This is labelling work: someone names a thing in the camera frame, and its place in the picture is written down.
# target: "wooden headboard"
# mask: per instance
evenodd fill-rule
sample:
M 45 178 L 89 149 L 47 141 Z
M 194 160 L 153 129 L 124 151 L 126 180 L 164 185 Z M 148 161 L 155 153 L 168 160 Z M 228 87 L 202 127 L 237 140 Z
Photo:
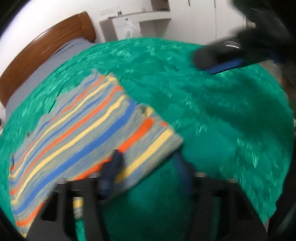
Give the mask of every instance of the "wooden headboard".
M 90 42 L 96 33 L 87 12 L 76 14 L 46 30 L 29 43 L 0 77 L 0 101 L 9 98 L 50 56 L 68 41 L 85 38 Z

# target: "gray bed sheet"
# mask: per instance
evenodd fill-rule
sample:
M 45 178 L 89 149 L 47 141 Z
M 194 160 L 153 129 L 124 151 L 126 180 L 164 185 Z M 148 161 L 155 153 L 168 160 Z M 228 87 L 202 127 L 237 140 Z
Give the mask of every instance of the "gray bed sheet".
M 83 39 L 74 39 L 59 48 L 44 64 L 42 64 L 10 97 L 6 105 L 6 121 L 12 112 L 28 97 L 28 95 L 61 64 L 88 49 L 94 44 Z

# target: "bed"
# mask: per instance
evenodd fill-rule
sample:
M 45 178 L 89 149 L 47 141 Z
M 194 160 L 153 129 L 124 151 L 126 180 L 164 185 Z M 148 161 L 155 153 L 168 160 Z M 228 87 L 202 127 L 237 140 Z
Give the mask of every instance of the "bed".
M 79 86 L 92 69 L 113 73 L 132 99 L 153 107 L 184 138 L 182 153 L 198 170 L 235 177 L 261 220 L 272 216 L 293 148 L 292 113 L 274 78 L 258 65 L 210 77 L 188 61 L 194 44 L 128 39 L 94 45 L 95 38 L 88 14 L 74 15 L 33 40 L 0 77 L 8 119 L 0 138 L 0 187 L 6 194 L 0 205 L 10 220 L 13 154 L 41 117 L 55 110 L 56 98 Z M 139 185 L 105 204 L 104 217 L 112 240 L 182 240 L 192 208 L 168 157 Z M 77 233 L 84 240 L 80 220 Z

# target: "striped cloth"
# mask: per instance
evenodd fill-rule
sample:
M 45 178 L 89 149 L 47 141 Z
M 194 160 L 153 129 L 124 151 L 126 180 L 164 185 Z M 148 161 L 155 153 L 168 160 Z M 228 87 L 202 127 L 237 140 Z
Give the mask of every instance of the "striped cloth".
M 78 180 L 100 170 L 115 149 L 124 167 L 113 195 L 131 188 L 182 144 L 155 111 L 126 95 L 113 75 L 97 71 L 57 98 L 52 112 L 11 158 L 12 211 L 21 234 L 30 225 L 60 178 Z M 82 200 L 74 201 L 77 218 Z

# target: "green bedspread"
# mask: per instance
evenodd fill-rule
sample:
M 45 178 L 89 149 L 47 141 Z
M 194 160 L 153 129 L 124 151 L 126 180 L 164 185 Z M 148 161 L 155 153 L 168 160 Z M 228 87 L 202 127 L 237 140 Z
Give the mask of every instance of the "green bedspread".
M 215 76 L 194 68 L 198 46 L 162 39 L 95 45 L 50 74 L 14 111 L 0 138 L 0 205 L 11 221 L 9 159 L 55 98 L 92 69 L 114 73 L 128 94 L 146 103 L 184 138 L 182 153 L 199 171 L 235 177 L 265 221 L 275 211 L 292 156 L 293 117 L 276 80 L 258 65 Z M 172 160 L 135 188 L 104 204 L 112 240 L 182 240 L 192 203 Z M 77 222 L 83 240 L 83 225 Z

